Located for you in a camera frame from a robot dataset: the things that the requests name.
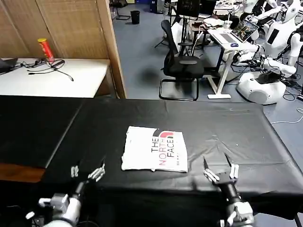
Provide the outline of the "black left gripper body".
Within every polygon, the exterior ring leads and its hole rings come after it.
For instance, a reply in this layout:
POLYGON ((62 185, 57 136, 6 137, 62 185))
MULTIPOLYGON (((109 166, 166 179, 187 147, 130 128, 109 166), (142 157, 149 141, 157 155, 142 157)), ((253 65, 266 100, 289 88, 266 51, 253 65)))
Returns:
POLYGON ((95 184, 94 180, 86 180, 80 182, 74 192, 74 198, 82 198, 85 195, 87 189, 92 187, 94 184, 95 184))

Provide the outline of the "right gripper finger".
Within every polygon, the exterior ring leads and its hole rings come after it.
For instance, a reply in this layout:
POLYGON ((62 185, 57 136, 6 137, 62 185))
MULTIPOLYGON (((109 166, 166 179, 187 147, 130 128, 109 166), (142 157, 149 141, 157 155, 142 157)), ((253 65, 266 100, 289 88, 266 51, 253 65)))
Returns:
POLYGON ((225 153, 224 154, 227 162, 230 166, 230 173, 229 173, 229 177, 231 180, 238 180, 239 178, 239 165, 234 163, 234 161, 225 153))
POLYGON ((207 163, 205 157, 203 157, 203 158, 204 158, 204 171, 203 171, 204 176, 212 183, 219 182, 219 177, 213 171, 211 171, 209 169, 209 166, 208 166, 208 163, 207 163))

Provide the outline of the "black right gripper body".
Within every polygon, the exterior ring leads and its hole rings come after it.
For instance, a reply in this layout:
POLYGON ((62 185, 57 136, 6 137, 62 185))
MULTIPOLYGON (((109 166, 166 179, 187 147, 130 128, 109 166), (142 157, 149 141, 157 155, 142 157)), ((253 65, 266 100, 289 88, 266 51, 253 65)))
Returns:
POLYGON ((219 181, 216 182, 216 186, 219 187, 227 202, 240 202, 241 197, 235 186, 237 180, 231 179, 228 173, 220 173, 218 176, 219 181))

